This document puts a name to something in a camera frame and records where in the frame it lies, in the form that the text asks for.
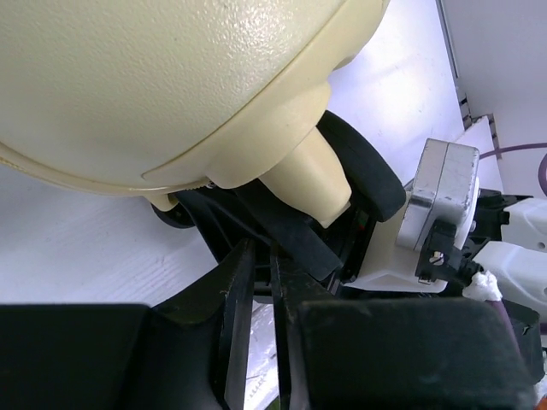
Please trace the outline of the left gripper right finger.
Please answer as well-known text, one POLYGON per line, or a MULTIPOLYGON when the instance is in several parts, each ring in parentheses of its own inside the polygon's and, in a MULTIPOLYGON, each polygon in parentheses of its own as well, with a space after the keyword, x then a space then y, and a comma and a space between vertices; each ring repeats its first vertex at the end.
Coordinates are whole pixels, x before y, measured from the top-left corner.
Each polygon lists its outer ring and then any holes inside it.
POLYGON ((284 409, 531 409, 506 326, 466 298, 340 300, 270 257, 284 409))

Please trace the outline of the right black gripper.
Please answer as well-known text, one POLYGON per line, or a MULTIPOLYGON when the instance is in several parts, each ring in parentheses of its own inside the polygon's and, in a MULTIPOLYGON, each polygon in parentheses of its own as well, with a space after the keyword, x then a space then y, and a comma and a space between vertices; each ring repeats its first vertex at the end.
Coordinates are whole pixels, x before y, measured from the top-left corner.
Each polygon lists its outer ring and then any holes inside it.
POLYGON ((317 280, 338 269, 332 293, 340 295, 358 277, 377 221, 392 218, 405 204, 406 192, 381 154, 345 120, 326 111, 318 130, 340 160, 350 183, 350 202, 360 209, 351 209, 340 259, 324 242, 315 219, 286 205, 260 181, 229 190, 181 190, 175 197, 217 261, 243 239, 268 248, 277 244, 317 280))

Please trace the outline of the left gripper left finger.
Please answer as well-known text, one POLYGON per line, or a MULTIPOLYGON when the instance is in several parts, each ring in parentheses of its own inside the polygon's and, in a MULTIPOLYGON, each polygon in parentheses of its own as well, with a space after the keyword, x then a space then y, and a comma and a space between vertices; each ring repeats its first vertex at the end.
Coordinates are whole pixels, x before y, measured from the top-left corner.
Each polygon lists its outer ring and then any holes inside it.
POLYGON ((4 409, 240 409, 255 245, 165 302, 1 308, 4 409))

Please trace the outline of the yellow hard-shell suitcase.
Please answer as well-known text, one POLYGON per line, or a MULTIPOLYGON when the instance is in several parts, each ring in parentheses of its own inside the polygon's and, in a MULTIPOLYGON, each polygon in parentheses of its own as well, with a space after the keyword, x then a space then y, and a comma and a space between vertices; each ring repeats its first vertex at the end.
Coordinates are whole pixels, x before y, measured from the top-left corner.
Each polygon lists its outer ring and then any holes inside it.
POLYGON ((352 190, 318 130, 385 1, 4 1, 1 162, 144 196, 263 182, 329 226, 352 190))

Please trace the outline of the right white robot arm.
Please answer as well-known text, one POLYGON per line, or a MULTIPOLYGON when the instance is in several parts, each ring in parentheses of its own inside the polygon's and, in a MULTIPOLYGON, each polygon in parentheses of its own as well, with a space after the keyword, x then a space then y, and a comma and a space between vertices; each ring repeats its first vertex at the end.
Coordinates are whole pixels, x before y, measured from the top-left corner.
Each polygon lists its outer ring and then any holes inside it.
POLYGON ((280 246, 343 299, 464 296, 498 311, 534 380, 544 376, 546 202, 483 189, 479 151, 428 139, 405 190, 377 150, 332 112, 318 129, 353 190, 346 214, 328 228, 275 198, 260 182, 233 190, 177 194, 214 258, 256 241, 257 289, 271 296, 269 253, 280 246))

